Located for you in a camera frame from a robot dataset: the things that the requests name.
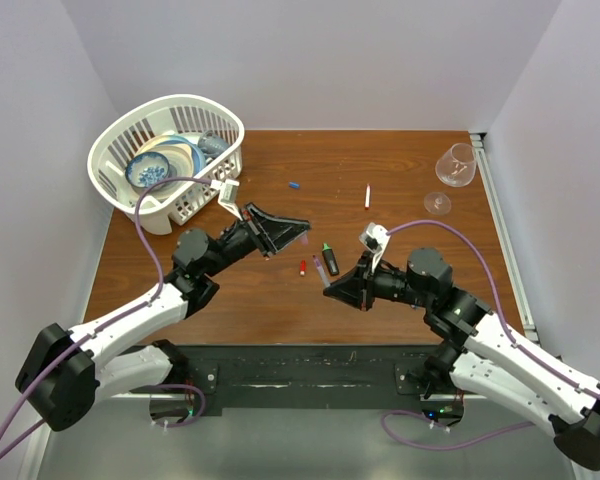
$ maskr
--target wooden tabletop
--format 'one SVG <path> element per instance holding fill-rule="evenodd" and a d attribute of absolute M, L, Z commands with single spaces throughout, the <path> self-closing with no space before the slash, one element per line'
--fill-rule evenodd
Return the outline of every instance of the wooden tabletop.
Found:
<path fill-rule="evenodd" d="M 311 263 L 323 242 L 335 252 L 341 274 L 355 265 L 363 247 L 358 235 L 371 221 L 387 228 L 423 218 L 459 229 L 484 254 L 493 270 L 507 320 L 522 331 L 504 259 L 479 172 L 464 188 L 436 177 L 438 158 L 454 143 L 468 142 L 466 132 L 393 131 L 249 131 L 242 145 L 244 168 L 238 204 L 254 202 L 265 212 L 311 222 L 309 245 L 296 242 L 269 261 L 253 253 L 214 277 L 220 290 L 201 312 L 165 328 L 146 341 L 166 338 L 176 344 L 199 343 L 438 343 L 422 320 L 423 310 L 376 301 L 357 311 L 322 295 L 322 282 Z M 289 188 L 289 182 L 300 188 Z M 367 183 L 371 208 L 364 209 Z M 423 205 L 432 191 L 445 192 L 451 212 L 437 217 Z M 215 200 L 184 227 L 166 236 L 148 235 L 165 271 L 178 235 L 199 227 L 216 237 L 233 217 Z M 414 248 L 431 246 L 453 266 L 454 280 L 494 305 L 485 274 L 466 246 L 433 226 L 409 229 L 392 237 L 384 256 L 405 268 Z M 307 274 L 299 275 L 301 260 Z M 115 211 L 87 308 L 93 320 L 146 292 L 156 271 L 132 222 Z"/>

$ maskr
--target marker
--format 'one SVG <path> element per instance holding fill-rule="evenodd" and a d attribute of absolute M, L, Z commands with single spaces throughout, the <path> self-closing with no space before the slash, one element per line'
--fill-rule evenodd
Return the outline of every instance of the marker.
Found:
<path fill-rule="evenodd" d="M 318 273 L 320 274 L 320 278 L 322 279 L 322 283 L 324 283 L 324 286 L 328 287 L 329 285 L 331 285 L 329 279 L 327 278 L 327 274 L 324 272 L 324 268 L 322 268 L 320 260 L 318 260 L 318 257 L 316 257 L 315 255 L 313 256 L 313 263 L 315 263 L 316 268 L 318 269 Z"/>
<path fill-rule="evenodd" d="M 367 183 L 367 193 L 364 196 L 364 209 L 369 210 L 371 206 L 371 185 Z"/>
<path fill-rule="evenodd" d="M 333 250 L 326 243 L 322 245 L 322 258 L 327 263 L 327 270 L 333 275 L 338 275 L 340 270 L 338 269 L 338 262 L 336 262 L 336 256 Z"/>

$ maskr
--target gray floor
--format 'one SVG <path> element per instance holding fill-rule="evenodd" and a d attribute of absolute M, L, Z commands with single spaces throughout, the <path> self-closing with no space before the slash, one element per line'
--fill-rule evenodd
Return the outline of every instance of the gray floor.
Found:
<path fill-rule="evenodd" d="M 111 399 L 49 439 L 39 480 L 568 480 L 551 439 L 528 428 L 456 452 L 399 445 L 369 410 L 226 410 L 222 417 L 151 428 L 146 399 Z M 390 420 L 414 441 L 451 444 L 520 422 L 486 400 L 470 400 L 450 435 L 415 419 Z"/>

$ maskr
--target cable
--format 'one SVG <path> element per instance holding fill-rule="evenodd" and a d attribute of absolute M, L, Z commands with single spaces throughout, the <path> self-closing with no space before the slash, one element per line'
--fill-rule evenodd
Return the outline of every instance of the cable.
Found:
<path fill-rule="evenodd" d="M 183 388 L 187 391 L 191 391 L 191 392 L 195 392 L 198 397 L 200 397 L 200 408 L 198 409 L 198 411 L 196 412 L 196 414 L 190 418 L 188 418 L 187 420 L 185 420 L 184 422 L 180 422 L 180 423 L 168 423 L 166 420 L 164 421 L 164 423 L 162 424 L 162 426 L 166 427 L 166 428 L 176 428 L 176 427 L 184 427 L 186 425 L 191 425 L 194 422 L 197 422 L 198 419 L 200 418 L 200 416 L 202 415 L 202 412 L 204 412 L 204 409 L 207 406 L 207 400 L 204 396 L 204 393 L 202 393 L 202 390 L 200 390 L 198 387 L 194 387 L 193 385 L 186 385 L 183 383 L 165 383 L 162 385 L 151 385 L 148 387 L 144 387 L 144 388 L 155 388 L 155 389 L 159 389 L 162 390 L 164 388 Z"/>
<path fill-rule="evenodd" d="M 396 442 L 402 443 L 403 445 L 408 445 L 409 447 L 418 448 L 420 450 L 428 450 L 431 452 L 451 452 L 454 450 L 461 450 L 463 448 L 471 447 L 478 443 L 484 442 L 485 440 L 489 440 L 490 438 L 504 435 L 505 433 L 515 432 L 516 430 L 521 430 L 523 428 L 528 428 L 528 427 L 534 426 L 534 424 L 531 422 L 516 423 L 515 425 L 510 425 L 508 427 L 504 427 L 499 430 L 494 430 L 493 432 L 486 433 L 484 435 L 473 438 L 471 440 L 467 440 L 466 442 L 458 443 L 456 445 L 433 446 L 433 445 L 423 445 L 421 443 L 412 442 L 411 440 L 401 437 L 397 433 L 393 432 L 387 426 L 387 417 L 390 417 L 391 415 L 408 415 L 410 417 L 417 418 L 417 419 L 425 421 L 427 423 L 433 422 L 433 424 L 438 428 L 446 428 L 443 424 L 438 423 L 435 420 L 428 419 L 424 415 L 419 415 L 415 412 L 409 412 L 407 410 L 392 410 L 392 411 L 382 415 L 382 419 L 380 420 L 380 423 L 382 424 L 382 428 L 384 429 L 385 432 L 387 432 L 387 435 L 389 435 L 391 438 L 393 438 Z"/>
<path fill-rule="evenodd" d="M 536 364 L 540 365 L 542 368 L 544 368 L 549 373 L 551 373 L 552 375 L 556 376 L 557 378 L 559 378 L 560 380 L 565 382 L 567 385 L 575 388 L 576 390 L 581 390 L 584 393 L 586 393 L 587 395 L 589 395 L 590 397 L 593 397 L 596 400 L 600 401 L 599 393 L 596 393 L 588 388 L 580 388 L 580 384 L 578 382 L 570 379 L 563 373 L 559 372 L 558 370 L 553 368 L 551 365 L 546 363 L 544 360 L 542 360 L 538 356 L 534 355 L 533 352 L 531 352 L 524 345 L 520 345 L 519 343 L 516 342 L 516 339 L 513 336 L 513 334 L 511 333 L 511 330 L 509 329 L 510 327 L 507 324 L 507 320 L 504 316 L 504 310 L 502 309 L 502 305 L 500 303 L 500 295 L 498 294 L 498 289 L 496 287 L 496 282 L 493 279 L 493 274 L 491 273 L 491 270 L 489 269 L 489 266 L 487 265 L 486 260 L 480 253 L 480 250 L 478 250 L 478 248 L 473 243 L 471 243 L 471 240 L 469 240 L 467 237 L 465 237 L 462 233 L 460 233 L 458 230 L 456 230 L 452 226 L 447 225 L 446 223 L 439 222 L 437 220 L 415 220 L 413 222 L 408 222 L 408 223 L 405 223 L 405 224 L 402 224 L 402 225 L 392 228 L 391 230 L 389 230 L 387 232 L 387 235 L 393 235 L 394 233 L 397 233 L 401 230 L 405 230 L 407 228 L 415 227 L 418 225 L 435 225 L 437 227 L 441 227 L 441 228 L 447 230 L 448 232 L 453 233 L 456 237 L 458 237 L 460 240 L 462 240 L 465 243 L 465 245 L 467 245 L 467 247 L 469 247 L 471 249 L 471 251 L 475 254 L 475 256 L 478 258 L 478 261 L 482 265 L 484 272 L 487 275 L 487 279 L 489 280 L 489 285 L 491 286 L 491 292 L 493 293 L 493 297 L 496 302 L 496 312 L 498 313 L 498 318 L 500 320 L 500 325 L 502 326 L 502 330 L 503 330 L 504 334 L 506 335 L 506 337 L 509 339 L 509 341 L 513 345 L 515 345 L 518 349 L 520 349 L 520 351 L 522 353 L 524 353 L 528 358 L 533 360 Z"/>
<path fill-rule="evenodd" d="M 138 233 L 138 236 L 140 237 L 140 241 L 142 242 L 145 249 L 149 253 L 149 256 L 153 260 L 153 263 L 155 264 L 156 269 L 158 270 L 158 287 L 156 288 L 156 291 L 153 293 L 153 295 L 151 296 L 151 298 L 148 302 L 142 302 L 142 303 L 139 303 L 138 305 L 134 305 L 133 307 L 125 310 L 124 312 L 119 313 L 118 315 L 111 317 L 106 322 L 103 322 L 100 325 L 98 325 L 98 327 L 94 330 L 94 332 L 96 334 L 102 332 L 105 328 L 113 325 L 114 323 L 121 320 L 122 318 L 146 307 L 151 302 L 153 302 L 156 298 L 158 298 L 160 296 L 160 293 L 162 292 L 162 288 L 164 287 L 164 279 L 163 279 L 164 274 L 162 271 L 162 265 L 160 264 L 160 260 L 158 259 L 158 256 L 156 255 L 155 251 L 151 248 L 151 245 L 149 245 L 149 241 L 147 240 L 147 238 L 144 235 L 144 232 L 142 231 L 142 227 L 140 225 L 140 206 L 142 205 L 142 200 L 144 200 L 144 198 L 149 194 L 149 192 L 151 192 L 154 188 L 156 188 L 160 185 L 163 185 L 165 183 L 170 183 L 170 182 L 195 182 L 195 183 L 202 183 L 205 185 L 211 184 L 211 180 L 207 180 L 207 179 L 203 179 L 203 178 L 173 177 L 173 178 L 166 178 L 164 180 L 160 180 L 159 182 L 154 183 L 149 188 L 147 188 L 144 192 L 142 192 L 142 194 L 138 198 L 138 202 L 136 203 L 136 208 L 135 208 L 135 212 L 134 212 L 136 232 Z M 7 429 L 9 428 L 11 423 L 13 423 L 13 419 L 18 414 L 18 412 L 20 411 L 22 406 L 25 404 L 25 402 L 28 400 L 28 398 L 31 396 L 31 393 L 38 387 L 38 385 L 40 385 L 40 383 L 45 378 L 47 378 L 49 373 L 51 373 L 58 365 L 60 365 L 60 363 L 62 363 L 62 361 L 65 358 L 67 358 L 71 353 L 73 353 L 75 350 L 80 348 L 81 345 L 83 345 L 85 342 L 87 342 L 91 338 L 93 338 L 91 335 L 85 335 L 80 340 L 76 341 L 73 345 L 71 345 L 64 352 L 62 352 L 60 355 L 58 355 L 58 357 L 56 357 L 54 360 L 52 360 L 51 363 L 49 363 L 49 365 L 47 365 L 47 367 L 44 370 L 42 370 L 42 372 L 40 372 L 40 374 L 31 382 L 31 384 L 25 389 L 25 391 L 22 393 L 22 395 L 20 395 L 20 398 L 18 398 L 15 405 L 11 408 L 11 410 L 7 414 L 6 418 L 0 425 L 0 440 L 2 440 L 2 437 L 4 437 L 4 434 L 6 433 Z M 201 408 L 199 410 L 198 414 L 202 414 L 202 410 L 203 409 Z M 192 423 L 192 422 L 188 422 L 188 423 L 183 422 L 183 423 L 179 424 L 178 426 L 189 425 L 189 423 Z M 16 438 L 13 442 L 11 442 L 3 450 L 1 450 L 0 451 L 0 460 L 7 453 L 9 453 L 11 450 L 13 450 L 18 444 L 20 444 L 25 438 L 27 438 L 35 430 L 37 430 L 42 424 L 44 424 L 44 420 L 40 420 L 37 423 L 33 424 L 31 427 L 29 427 L 29 429 L 27 429 L 24 433 L 22 433 L 18 438 Z"/>

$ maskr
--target green highlighter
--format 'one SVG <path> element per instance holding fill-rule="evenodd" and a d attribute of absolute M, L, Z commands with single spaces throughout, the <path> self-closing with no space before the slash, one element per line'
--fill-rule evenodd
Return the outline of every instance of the green highlighter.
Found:
<path fill-rule="evenodd" d="M 329 270 L 330 275 L 338 275 L 340 273 L 338 262 L 336 262 L 336 256 L 331 247 L 326 243 L 322 245 L 322 258 L 324 258 L 324 261 L 327 264 L 327 270 Z"/>

